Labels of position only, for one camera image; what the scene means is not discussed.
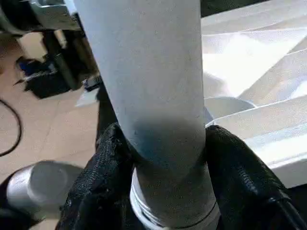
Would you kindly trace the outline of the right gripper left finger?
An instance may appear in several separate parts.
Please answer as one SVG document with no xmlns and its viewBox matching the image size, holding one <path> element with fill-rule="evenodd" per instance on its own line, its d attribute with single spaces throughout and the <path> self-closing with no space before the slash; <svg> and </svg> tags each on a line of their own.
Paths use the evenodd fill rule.
<svg viewBox="0 0 307 230">
<path fill-rule="evenodd" d="M 70 189 L 59 230 L 140 230 L 130 204 L 134 159 L 118 123 L 97 140 L 95 154 Z"/>
</svg>

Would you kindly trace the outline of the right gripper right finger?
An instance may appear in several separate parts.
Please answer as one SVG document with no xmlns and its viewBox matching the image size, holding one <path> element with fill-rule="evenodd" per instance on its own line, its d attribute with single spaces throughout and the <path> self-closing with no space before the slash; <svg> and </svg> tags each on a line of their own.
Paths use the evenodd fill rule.
<svg viewBox="0 0 307 230">
<path fill-rule="evenodd" d="M 206 128 L 205 159 L 226 230 L 305 230 L 290 193 L 271 169 L 227 129 Z"/>
</svg>

